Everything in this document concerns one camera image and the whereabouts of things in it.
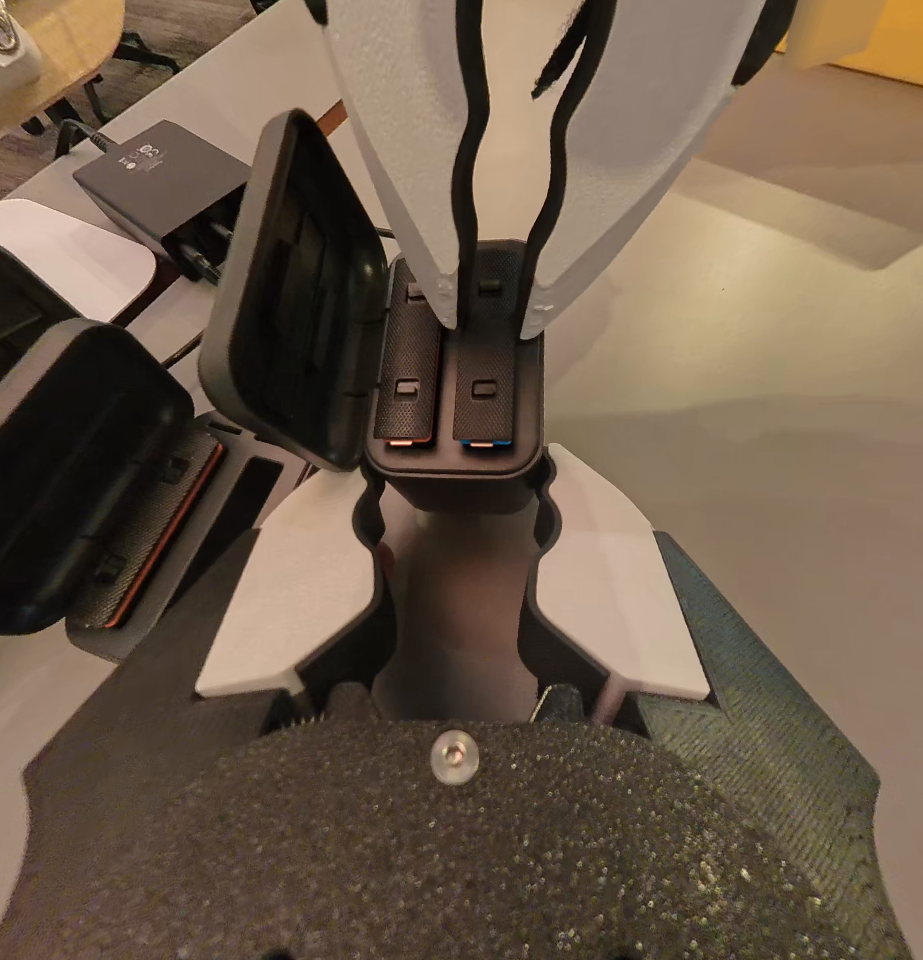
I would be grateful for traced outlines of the black chair base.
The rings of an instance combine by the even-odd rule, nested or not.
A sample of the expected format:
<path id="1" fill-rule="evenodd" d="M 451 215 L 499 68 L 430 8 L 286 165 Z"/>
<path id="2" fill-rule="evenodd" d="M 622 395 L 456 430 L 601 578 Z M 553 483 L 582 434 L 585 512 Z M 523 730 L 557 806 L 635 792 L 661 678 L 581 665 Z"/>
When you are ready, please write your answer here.
<path id="1" fill-rule="evenodd" d="M 119 43 L 113 51 L 112 59 L 140 66 L 167 69 L 172 75 L 178 75 L 182 70 L 174 58 L 153 51 L 143 40 L 141 34 L 135 30 L 122 31 Z M 101 125 L 105 125 L 109 121 L 109 117 L 104 113 L 98 90 L 96 90 L 96 87 L 103 82 L 103 79 L 101 74 L 95 73 L 95 75 L 88 78 L 82 84 L 82 91 L 87 98 L 91 113 L 95 116 L 95 120 Z M 55 125 L 60 125 L 66 119 L 71 119 L 78 123 L 84 122 L 82 114 L 80 114 L 69 99 L 65 97 L 48 105 L 42 110 L 42 114 Z M 46 126 L 40 119 L 39 114 L 29 117 L 21 124 L 21 128 L 33 137 L 41 137 L 46 132 Z"/>

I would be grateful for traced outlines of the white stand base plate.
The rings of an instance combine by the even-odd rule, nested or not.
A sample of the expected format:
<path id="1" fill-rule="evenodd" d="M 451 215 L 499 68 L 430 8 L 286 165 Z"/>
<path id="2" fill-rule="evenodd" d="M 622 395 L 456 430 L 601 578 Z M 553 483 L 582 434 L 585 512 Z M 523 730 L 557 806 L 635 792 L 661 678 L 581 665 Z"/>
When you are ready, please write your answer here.
<path id="1" fill-rule="evenodd" d="M 24 198 L 0 200 L 0 247 L 95 321 L 114 321 L 156 277 L 146 246 Z"/>

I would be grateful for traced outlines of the black battery orange rim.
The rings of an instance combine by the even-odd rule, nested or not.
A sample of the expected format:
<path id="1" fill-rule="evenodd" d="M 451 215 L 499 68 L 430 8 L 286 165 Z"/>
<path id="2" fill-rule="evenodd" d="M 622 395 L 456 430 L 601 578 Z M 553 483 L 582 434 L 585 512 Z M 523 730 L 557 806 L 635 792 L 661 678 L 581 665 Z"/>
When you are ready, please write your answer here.
<path id="1" fill-rule="evenodd" d="M 396 450 L 435 435 L 444 329 L 407 259 L 392 265 L 373 436 Z"/>
<path id="2" fill-rule="evenodd" d="M 125 625 L 225 457 L 223 444 L 204 427 L 183 435 L 153 486 L 105 542 L 65 617 L 67 629 Z"/>

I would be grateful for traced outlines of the black battery blue rim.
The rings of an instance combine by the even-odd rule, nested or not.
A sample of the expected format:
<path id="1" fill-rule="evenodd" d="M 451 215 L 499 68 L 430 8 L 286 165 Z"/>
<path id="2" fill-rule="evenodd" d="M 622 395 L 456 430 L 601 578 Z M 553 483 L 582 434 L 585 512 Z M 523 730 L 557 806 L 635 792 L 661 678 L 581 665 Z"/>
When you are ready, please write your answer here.
<path id="1" fill-rule="evenodd" d="M 464 445 L 508 445 L 514 438 L 524 249 L 516 239 L 479 243 L 471 283 L 460 291 L 453 437 Z"/>

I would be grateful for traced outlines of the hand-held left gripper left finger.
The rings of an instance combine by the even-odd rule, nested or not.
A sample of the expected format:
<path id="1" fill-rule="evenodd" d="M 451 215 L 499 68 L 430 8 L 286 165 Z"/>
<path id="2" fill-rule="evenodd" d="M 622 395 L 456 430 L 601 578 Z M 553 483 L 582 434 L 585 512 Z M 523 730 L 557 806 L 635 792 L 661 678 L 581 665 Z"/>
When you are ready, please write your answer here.
<path id="1" fill-rule="evenodd" d="M 371 690 L 396 652 L 379 545 L 384 483 L 314 474 L 264 520 L 195 683 L 204 698 L 262 690 L 326 700 Z"/>

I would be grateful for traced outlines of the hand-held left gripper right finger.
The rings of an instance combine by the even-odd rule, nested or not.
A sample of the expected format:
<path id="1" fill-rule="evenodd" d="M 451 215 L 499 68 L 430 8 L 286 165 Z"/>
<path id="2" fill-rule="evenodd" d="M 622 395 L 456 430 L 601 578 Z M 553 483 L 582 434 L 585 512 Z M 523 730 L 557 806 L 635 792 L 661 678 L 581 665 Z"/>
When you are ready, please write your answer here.
<path id="1" fill-rule="evenodd" d="M 710 683 L 657 538 L 634 502 L 564 445 L 538 464 L 517 651 L 537 698 L 707 700 Z"/>

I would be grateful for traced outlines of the black charging hub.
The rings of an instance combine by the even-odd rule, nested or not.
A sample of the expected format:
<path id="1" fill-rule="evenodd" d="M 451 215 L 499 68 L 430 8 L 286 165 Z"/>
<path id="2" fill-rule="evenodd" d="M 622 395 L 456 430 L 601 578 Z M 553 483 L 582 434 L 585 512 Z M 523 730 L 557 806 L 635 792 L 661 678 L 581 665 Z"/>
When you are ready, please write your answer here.
<path id="1" fill-rule="evenodd" d="M 218 284 L 252 168 L 187 128 L 162 120 L 100 154 L 74 182 L 131 239 L 194 282 Z"/>

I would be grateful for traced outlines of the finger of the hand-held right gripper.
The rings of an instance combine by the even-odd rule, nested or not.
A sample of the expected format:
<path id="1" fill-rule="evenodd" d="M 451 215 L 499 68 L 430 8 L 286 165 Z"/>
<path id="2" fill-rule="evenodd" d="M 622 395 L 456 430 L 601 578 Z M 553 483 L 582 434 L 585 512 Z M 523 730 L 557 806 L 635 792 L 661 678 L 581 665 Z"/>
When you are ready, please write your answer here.
<path id="1" fill-rule="evenodd" d="M 574 70 L 551 117 L 549 189 L 528 235 L 521 338 L 611 265 L 734 93 L 761 1 L 583 2 L 555 51 Z"/>
<path id="2" fill-rule="evenodd" d="M 490 93 L 481 1 L 309 1 L 376 194 L 436 318 L 471 314 Z"/>

